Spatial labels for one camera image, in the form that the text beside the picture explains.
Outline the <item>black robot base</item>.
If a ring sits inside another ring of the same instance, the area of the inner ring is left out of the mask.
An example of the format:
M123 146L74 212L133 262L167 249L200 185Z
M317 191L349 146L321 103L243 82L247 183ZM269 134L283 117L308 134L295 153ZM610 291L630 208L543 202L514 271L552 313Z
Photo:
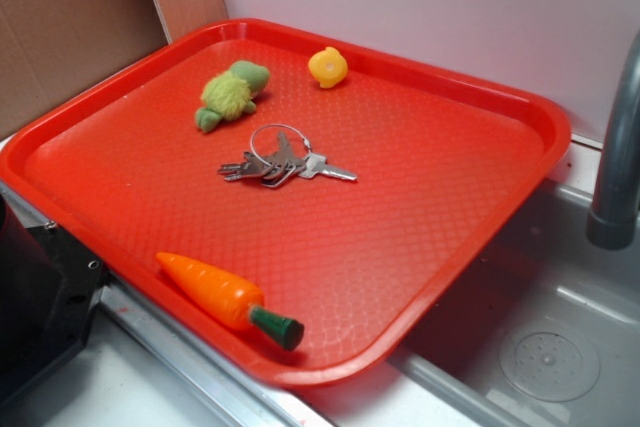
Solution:
M1 405L87 344L105 278L96 254L61 226L24 226L1 200Z

